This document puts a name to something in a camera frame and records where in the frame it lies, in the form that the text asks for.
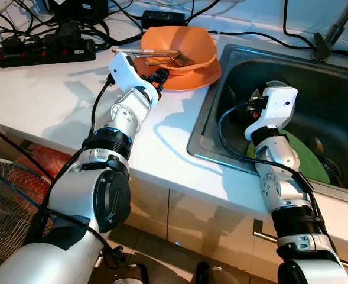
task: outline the orange bowl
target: orange bowl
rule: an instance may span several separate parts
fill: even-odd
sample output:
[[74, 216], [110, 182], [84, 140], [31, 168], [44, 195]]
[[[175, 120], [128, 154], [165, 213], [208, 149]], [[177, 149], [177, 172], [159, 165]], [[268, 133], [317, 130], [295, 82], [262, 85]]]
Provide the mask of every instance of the orange bowl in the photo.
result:
[[[199, 27], [151, 27], [141, 39], [141, 49], [175, 49], [185, 53], [194, 64], [179, 67], [175, 62], [162, 64], [171, 75], [184, 75], [201, 68], [216, 58], [216, 43], [205, 28]], [[168, 57], [146, 58], [149, 62], [166, 62]]]

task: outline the white countertop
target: white countertop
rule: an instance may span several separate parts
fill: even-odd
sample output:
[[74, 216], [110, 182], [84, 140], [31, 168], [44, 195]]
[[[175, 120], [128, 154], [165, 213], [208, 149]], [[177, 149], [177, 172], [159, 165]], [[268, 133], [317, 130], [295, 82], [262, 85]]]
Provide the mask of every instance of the white countertop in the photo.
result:
[[[200, 23], [195, 20], [192, 25]], [[241, 31], [251, 27], [246, 22], [232, 21]], [[125, 21], [109, 20], [108, 24], [120, 37], [137, 32]], [[256, 24], [253, 29], [285, 38], [278, 28]], [[218, 58], [227, 43], [304, 58], [309, 55], [309, 51], [287, 49], [252, 36], [214, 38]], [[299, 44], [297, 39], [287, 42]], [[107, 65], [112, 57], [108, 50], [98, 53], [92, 62], [0, 68], [0, 125], [36, 143], [73, 154], [87, 136], [92, 104], [109, 73]], [[348, 59], [342, 57], [334, 56], [329, 63], [348, 67]], [[268, 212], [257, 176], [195, 158], [186, 151], [207, 89], [162, 93], [136, 136], [129, 160], [131, 174], [265, 219]], [[107, 121], [108, 110], [118, 94], [115, 86], [105, 92], [97, 108], [97, 123]], [[319, 194], [316, 198], [329, 234], [348, 241], [348, 203]]]

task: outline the white cabinet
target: white cabinet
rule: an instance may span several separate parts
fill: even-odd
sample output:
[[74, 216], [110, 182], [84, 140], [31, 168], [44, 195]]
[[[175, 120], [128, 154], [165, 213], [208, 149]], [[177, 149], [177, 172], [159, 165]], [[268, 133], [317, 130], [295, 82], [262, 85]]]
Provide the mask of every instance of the white cabinet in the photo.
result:
[[131, 175], [131, 214], [125, 223], [166, 239], [168, 188]]
[[251, 217], [173, 190], [169, 200], [170, 242], [250, 271]]
[[[272, 220], [254, 221], [253, 259], [251, 274], [277, 282], [277, 271], [282, 259], [276, 253], [276, 232]], [[348, 266], [348, 243], [333, 239], [342, 262]]]

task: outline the stainless steel sink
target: stainless steel sink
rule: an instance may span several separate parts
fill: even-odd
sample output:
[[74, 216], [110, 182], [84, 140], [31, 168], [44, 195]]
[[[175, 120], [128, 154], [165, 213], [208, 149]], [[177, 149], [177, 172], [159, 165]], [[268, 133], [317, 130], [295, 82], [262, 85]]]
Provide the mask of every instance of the stainless steel sink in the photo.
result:
[[[298, 89], [294, 115], [285, 129], [317, 154], [331, 187], [348, 189], [348, 69], [234, 44], [226, 45], [220, 63], [222, 77], [204, 100], [188, 143], [190, 154], [256, 174], [253, 165], [233, 159], [222, 147], [217, 122], [227, 109], [247, 101], [260, 84], [280, 80]], [[225, 137], [245, 154], [246, 125], [238, 121], [226, 123]]]

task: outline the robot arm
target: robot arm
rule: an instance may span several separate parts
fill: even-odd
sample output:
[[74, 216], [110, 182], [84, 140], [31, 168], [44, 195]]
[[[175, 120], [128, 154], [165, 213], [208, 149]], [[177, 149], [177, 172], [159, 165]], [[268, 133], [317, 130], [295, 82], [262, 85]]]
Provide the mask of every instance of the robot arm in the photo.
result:
[[261, 194], [278, 235], [278, 255], [284, 263], [278, 271], [279, 284], [348, 284], [348, 275], [333, 249], [311, 186], [298, 172], [300, 159], [279, 130], [290, 117], [297, 90], [292, 87], [266, 88], [265, 109], [257, 122], [245, 131], [255, 145], [255, 156], [282, 164], [256, 163]]
[[85, 139], [85, 151], [54, 184], [48, 206], [50, 212], [74, 218], [93, 232], [51, 213], [52, 230], [0, 266], [0, 283], [87, 283], [104, 240], [128, 217], [132, 144], [159, 100], [168, 71], [158, 69], [141, 79], [125, 53], [115, 56], [109, 70], [124, 95], [110, 108], [109, 122]]

